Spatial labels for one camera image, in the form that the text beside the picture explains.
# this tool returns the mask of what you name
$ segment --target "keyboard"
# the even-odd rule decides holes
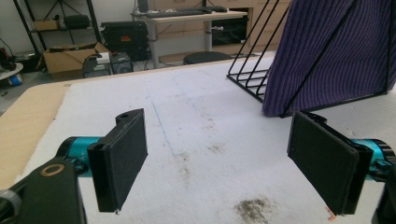
[[[220,6],[214,6],[214,7],[181,7],[178,8],[177,11],[191,11],[191,10],[198,10],[198,11],[203,11],[203,12],[207,12],[207,11],[215,11],[215,12],[227,12],[227,8],[226,7],[220,7]]]
[[[182,16],[196,16],[204,15],[203,11],[199,10],[186,10],[186,11],[174,11],[174,12],[150,12],[146,16],[151,19],[155,18],[166,18],[166,17],[182,17]]]

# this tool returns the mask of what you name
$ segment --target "floor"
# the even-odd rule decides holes
[[[180,66],[182,62],[161,63],[160,67]],[[135,71],[153,69],[151,60],[134,64]],[[14,104],[15,101],[29,88],[37,85],[53,82],[52,77],[47,72],[21,73],[22,84],[20,86],[10,86],[6,79],[0,80],[0,116]]]

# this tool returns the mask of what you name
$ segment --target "desk leg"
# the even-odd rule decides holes
[[[212,21],[205,22],[205,50],[212,51]]]
[[[158,52],[157,52],[157,34],[155,30],[155,24],[153,22],[146,22],[146,25],[148,27],[148,44],[149,48],[151,50],[151,58],[152,58],[152,64],[154,68],[159,68],[160,67],[160,59],[158,57]]]

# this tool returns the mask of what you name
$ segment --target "black storage bin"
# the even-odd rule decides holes
[[[102,34],[109,50],[126,52],[132,62],[148,58],[148,28],[143,21],[103,22],[102,27],[105,27]]]

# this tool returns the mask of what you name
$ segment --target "black bag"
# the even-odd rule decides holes
[[[66,16],[64,24],[70,29],[84,29],[90,26],[90,19],[85,15]]]

